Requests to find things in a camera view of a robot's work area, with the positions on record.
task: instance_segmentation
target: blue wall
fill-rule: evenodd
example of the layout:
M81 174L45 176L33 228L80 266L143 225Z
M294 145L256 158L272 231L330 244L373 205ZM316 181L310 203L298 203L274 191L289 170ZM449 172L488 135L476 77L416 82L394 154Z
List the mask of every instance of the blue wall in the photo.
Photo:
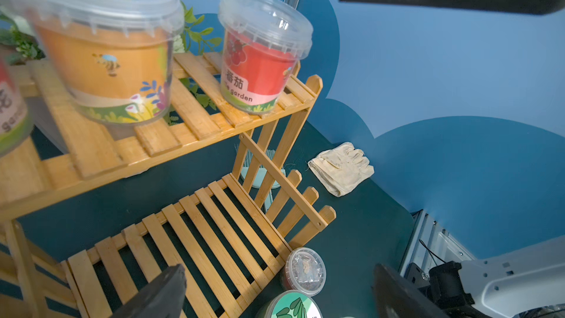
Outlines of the blue wall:
M565 234L565 11L544 16L301 0L316 33L309 121L478 257Z

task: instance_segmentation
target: bamboo shelf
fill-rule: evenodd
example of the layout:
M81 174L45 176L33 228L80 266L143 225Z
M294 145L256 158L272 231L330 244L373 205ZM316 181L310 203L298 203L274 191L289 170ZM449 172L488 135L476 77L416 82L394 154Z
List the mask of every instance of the bamboo shelf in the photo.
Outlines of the bamboo shelf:
M296 78L299 64L275 109L267 115L253 116L233 108L222 98L213 76L218 74L220 64L218 53L206 53L203 57L176 54L172 104L184 123L168 126L161 119L135 127L135 137L121 140L113 140L103 125L74 110L48 60L12 67L11 75L24 96L45 99L69 154L42 161L28 138L0 159L0 244L10 249L10 255L0 251L0 279L20 286L23 296L19 300L0 294L0 316L69 317L48 309L45 298L49 298L77 309L83 318L108 318L112 311L95 266L103 265L120 301L127 302L137 293L137 287L119 250L125 247L131 250L150 282L160 273L158 260L146 244L145 238L150 237L166 265L185 267L185 296L198 317L237 318L284 266L290 252L304 246L335 219L335 211L329 206L319 212L314 209L318 199L314 188L308 187L304 193L297 190L302 179L298 171L292 170L288 176L280 171L321 92L321 79L313 76L302 83ZM194 79L215 102L218 113L209 115L200 106L179 81L185 77ZM292 116L275 155L269 159L265 151L278 121L289 115ZM258 126L263 127L255 143L251 137ZM21 225L14 220L235 135L239 135L240 147L231 173L62 263L27 240ZM246 180L240 184L238 179L247 152L253 157ZM255 199L251 199L251 182L261 165L267 174ZM281 189L269 210L263 213L261 207L275 181ZM288 213L283 213L289 199L294 205ZM297 234L287 241L285 237L304 216L308 223L294 231ZM277 217L282 222L275 228L273 221ZM188 270L178 247L163 227L166 223L199 273ZM204 247L197 238L203 239ZM220 272L227 274L229 282L222 279L220 268L213 263L220 264ZM47 274L36 270L36 265ZM221 307L213 307L214 303L210 303L210 297L203 293L206 290L198 286L193 274L206 281L215 296L212 302L219 302Z

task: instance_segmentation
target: green plant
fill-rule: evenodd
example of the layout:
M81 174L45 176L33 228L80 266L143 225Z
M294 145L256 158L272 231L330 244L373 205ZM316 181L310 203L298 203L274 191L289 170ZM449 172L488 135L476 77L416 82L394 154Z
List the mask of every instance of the green plant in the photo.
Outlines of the green plant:
M18 30L16 23L8 16L0 13L0 19L10 23L10 29L0 29L0 44L16 48L16 53L6 57L10 65L25 62L26 60L45 58L45 53L39 48L36 39Z
M198 45L198 54L204 53L204 48L208 46L211 51L214 51L214 48L219 46L222 43L221 37L209 38L207 39L206 36L211 34L214 31L214 28L208 27L199 31L198 25L204 21L204 15L200 15L196 17L193 12L193 8L187 9L186 5L182 3L184 8L184 20L185 26L184 30L180 34L182 39L182 46L185 49L190 49L192 44Z
M186 5L182 1L181 4L184 8L185 26L182 33L180 33L181 43L177 45L177 39L175 39L175 53L185 52L185 50L190 49L192 44L198 45L198 54L203 54L206 46L208 46L211 51L214 51L214 48L222 44L222 38L214 37L207 39L206 37L214 31L214 28L208 27L199 31L200 28L198 26L204 21L204 15L196 17L192 7L187 9ZM210 107L213 110L216 110L216 104L210 99L210 97L208 97L208 95L198 89L198 85L196 83L190 82L188 79L181 79L181 82L194 95L196 101L198 101L202 107ZM171 114L174 111L175 108L170 106L169 113L167 113L164 117L165 121L169 125L178 124L179 117Z

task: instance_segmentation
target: dark green surface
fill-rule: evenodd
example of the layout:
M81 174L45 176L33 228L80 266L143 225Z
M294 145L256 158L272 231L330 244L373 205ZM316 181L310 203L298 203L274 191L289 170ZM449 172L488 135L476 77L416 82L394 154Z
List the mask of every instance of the dark green surface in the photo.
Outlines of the dark green surface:
M280 122L273 140L279 140L285 124L286 120ZM256 130L255 138L258 135L259 131ZM38 139L40 136L35 135L34 140ZM93 247L103 238L117 234L131 223L141 221L146 215L158 212L164 206L231 172L236 156L236 144L237 138L225 140L153 167L140 175L118 180L24 216L20 221L29 239L56 259L63 260L78 251ZM376 263L399 267L413 229L413 219L371 180L365 180L353 192L343 197L336 198L329 194L307 169L306 162L319 152L333 147L334 145L307 123L285 165L287 172L296 168L302 173L303 180L298 187L300 191L304 191L308 186L318 190L320 198L314 205L316 209L330 205L337 213L336 220L308 244L308 247L320 253L328 273L324 289L314 299L325 317L374 317L377 313L371 292L372 269ZM305 223L306 219L303 218L297 229ZM289 240L294 233L295 231L291 232L286 239ZM146 236L148 245L155 250L148 237ZM196 237L208 252L209 249L202 239ZM202 284L200 273L184 252L182 245L175 245L187 259L187 266L195 279ZM145 279L142 278L129 250L123 249L120 253L136 285L145 285ZM164 267L162 258L158 257L158 262ZM102 265L97 265L96 270L101 281L107 282L107 274ZM222 270L219 270L219 273L225 277ZM116 293L108 287L104 287L104 290L110 296L112 308L118 307ZM209 289L203 291L210 297ZM242 317L255 316L261 306L282 291L276 277ZM210 302L214 309L219 307L215 298L210 297ZM194 316L189 307L187 315Z

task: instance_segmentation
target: plastic tub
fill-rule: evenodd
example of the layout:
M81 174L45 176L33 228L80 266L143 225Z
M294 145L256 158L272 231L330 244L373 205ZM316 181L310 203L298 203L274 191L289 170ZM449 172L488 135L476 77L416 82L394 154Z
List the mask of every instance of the plastic tub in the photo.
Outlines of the plastic tub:
M218 19L225 27L222 95L245 112L268 113L309 53L312 25L280 0L222 0Z
M123 125L166 113L180 0L7 2L32 24L82 114Z
M33 129L25 101L0 61L0 158L11 152Z
M320 308L305 294L286 291L265 304L255 318L322 318Z
M319 294L324 288L325 278L325 265L320 255L306 247L292 251L280 274L283 288L298 290L307 296Z

